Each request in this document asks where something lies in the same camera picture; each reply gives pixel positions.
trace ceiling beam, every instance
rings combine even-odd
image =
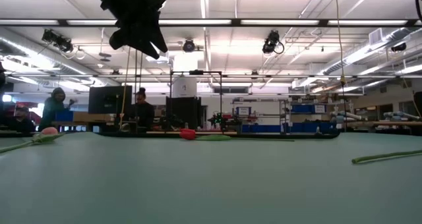
[[[115,28],[113,19],[0,18],[0,26]],[[183,18],[161,19],[160,27],[318,27],[337,28],[337,19],[310,18]],[[422,27],[419,19],[341,19],[340,28]]]
[[[110,75],[110,74],[90,74],[90,75],[81,75],[81,74],[13,74],[15,77],[25,76],[25,77],[38,77],[38,78],[80,78],[80,77],[94,77],[94,78],[125,78],[126,75]],[[189,75],[184,74],[186,77],[196,77],[196,78],[210,78],[214,75]],[[127,78],[140,77],[140,75],[128,74]],[[143,78],[169,78],[170,74],[144,74]],[[338,78],[338,75],[317,75],[317,74],[264,74],[264,75],[242,75],[242,74],[223,74],[222,78]],[[395,79],[395,78],[412,78],[412,79],[421,79],[422,75],[345,75],[345,78],[376,78],[376,79]]]

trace table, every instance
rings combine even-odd
[[[350,128],[367,128],[369,132],[376,132],[378,126],[408,126],[412,135],[422,136],[422,122],[416,121],[357,121],[348,122]]]
[[[420,137],[389,134],[294,142],[67,134],[0,154],[0,223],[420,223],[422,155],[351,164],[420,149]]]

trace ceiling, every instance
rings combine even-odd
[[[205,0],[201,12],[201,0],[167,0],[162,9],[163,18],[336,18],[335,0]],[[340,18],[359,19],[415,19],[414,0],[338,0]],[[66,19],[114,19],[109,11],[100,8],[100,0],[0,0],[1,18],[66,18]],[[40,45],[43,27],[8,27],[8,30]],[[71,38],[74,45],[86,53],[84,59],[72,60],[100,74],[109,74],[112,69],[125,73],[128,49],[113,50],[108,39],[116,28],[105,28],[103,45],[101,28],[51,28]],[[278,30],[285,36],[284,54],[267,59],[262,54],[264,39],[271,30]],[[368,34],[376,28],[342,28],[342,47],[346,52],[368,40]],[[193,39],[203,48],[202,27],[162,28],[170,49],[170,55],[182,53],[180,42]],[[250,74],[258,70],[261,74],[312,74],[314,64],[323,65],[340,56],[337,28],[267,28],[267,27],[212,27],[205,31],[210,44],[209,70],[220,70],[227,74]],[[54,47],[48,49],[58,52]],[[101,62],[98,55],[112,55],[110,62]],[[206,69],[204,52],[193,53],[198,57],[199,69]],[[385,53],[365,61],[369,67],[385,61]],[[143,74],[169,73],[169,65],[149,63],[138,52],[138,68],[142,62]],[[131,51],[129,74],[135,73],[135,51]],[[154,82],[154,78],[142,79]],[[293,79],[277,78],[274,82],[291,82]]]

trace spotlight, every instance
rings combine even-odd
[[[193,40],[186,40],[185,44],[183,45],[183,51],[185,53],[192,53],[195,50],[195,44]]]
[[[251,73],[251,75],[259,75],[259,73],[258,73],[258,71],[257,71],[257,70],[253,70],[253,71],[252,71],[252,73]]]
[[[405,51],[406,49],[407,49],[406,43],[402,43],[400,45],[391,47],[391,51],[393,52],[401,52],[401,51]]]
[[[110,37],[110,46],[119,49],[124,45],[158,59],[153,43],[164,53],[168,51],[158,19],[166,0],[101,0],[101,8],[110,10],[117,19],[118,31]]]
[[[73,51],[72,40],[56,34],[53,32],[53,30],[44,30],[42,41],[48,44],[52,44],[54,47],[64,53],[70,53]]]
[[[281,52],[276,52],[278,46],[282,46],[283,50]],[[280,42],[280,35],[278,30],[272,30],[268,37],[265,39],[264,46],[262,47],[262,52],[265,54],[271,54],[273,52],[277,54],[282,54],[284,52],[284,45]]]
[[[119,69],[113,69],[113,72],[110,73],[110,75],[120,75]]]

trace air vent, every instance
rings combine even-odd
[[[26,54],[22,50],[14,47],[3,40],[0,40],[0,55],[2,56],[23,56],[25,57]]]
[[[386,93],[386,92],[387,92],[387,87],[386,86],[380,87],[380,93]]]
[[[223,94],[247,94],[249,91],[248,87],[223,87]],[[220,87],[214,87],[214,93],[220,93]]]
[[[402,82],[402,87],[404,88],[404,89],[407,89],[407,88],[411,88],[411,80],[406,80],[405,82],[403,81]]]
[[[380,42],[382,42],[382,28],[378,28],[369,33],[369,44],[374,45]]]

